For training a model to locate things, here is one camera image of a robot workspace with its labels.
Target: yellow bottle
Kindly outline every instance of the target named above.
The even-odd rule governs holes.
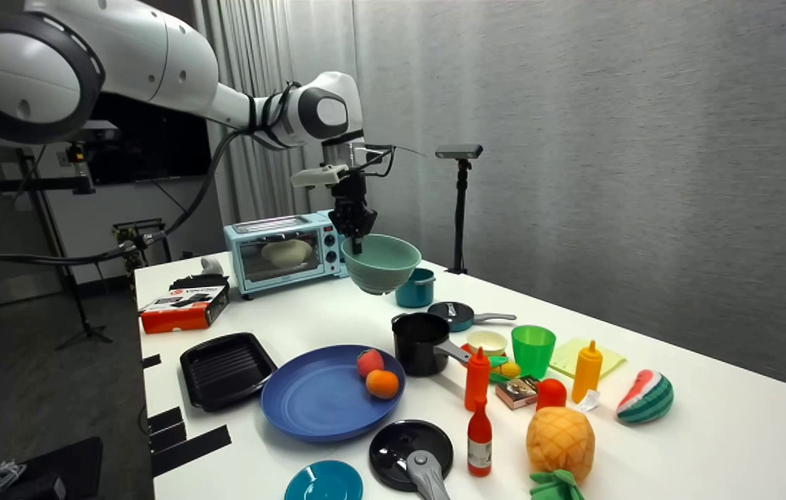
[[[579,351],[578,370],[574,370],[574,389],[570,391],[572,404],[579,404],[585,391],[597,389],[597,382],[602,377],[602,354],[589,341],[589,347]]]

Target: floor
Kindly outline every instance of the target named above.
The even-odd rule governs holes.
[[[102,341],[79,340],[68,297],[0,305],[0,462],[25,462],[99,436],[104,500],[153,497],[147,477],[140,351],[125,290],[82,300]]]

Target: green bowl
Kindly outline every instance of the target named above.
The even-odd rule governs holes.
[[[353,255],[349,243],[345,243],[340,255],[345,255],[346,276],[365,295],[393,291],[411,279],[411,273],[422,261],[422,252],[411,243],[393,240],[389,234],[365,234],[360,240],[358,255]]]

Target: black cup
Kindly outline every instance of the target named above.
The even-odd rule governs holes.
[[[393,330],[393,357],[404,376],[435,376],[447,366],[447,354],[438,351],[450,325],[433,314],[399,314],[392,319]]]

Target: white table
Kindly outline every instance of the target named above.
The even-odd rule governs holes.
[[[174,279],[196,273],[196,259],[136,269],[138,305],[160,297]],[[470,276],[450,276],[435,268],[435,279],[435,300],[464,300],[474,312],[511,312],[518,314],[518,323],[546,325],[561,344],[572,337],[592,337],[627,357],[627,364],[602,382],[602,407],[589,414],[597,436],[593,469],[583,484],[589,500],[786,500],[786,383]],[[200,333],[140,333],[140,357],[157,354],[163,359],[143,372],[147,414],[179,407],[188,436],[227,425],[232,443],[154,477],[154,497],[284,497],[286,484],[304,465],[321,458],[353,465],[360,473],[364,497],[415,497],[392,491],[371,477],[365,462],[371,434],[345,444],[302,444],[274,434],[257,401],[227,414],[203,414],[188,407],[178,372],[182,351],[236,330],[256,333],[278,366],[325,344],[371,344],[393,354],[389,327],[393,314],[399,309],[392,295],[370,297],[349,282],[325,282],[229,304]],[[671,377],[675,407],[661,422],[624,429],[611,409],[643,366]],[[457,364],[447,364],[435,377],[408,377],[389,422],[428,420],[447,432],[456,457],[445,484],[452,500],[527,497],[524,432],[529,412],[508,412],[490,398],[493,473],[483,480],[470,477],[464,447],[470,414],[461,409],[461,386],[464,366]]]

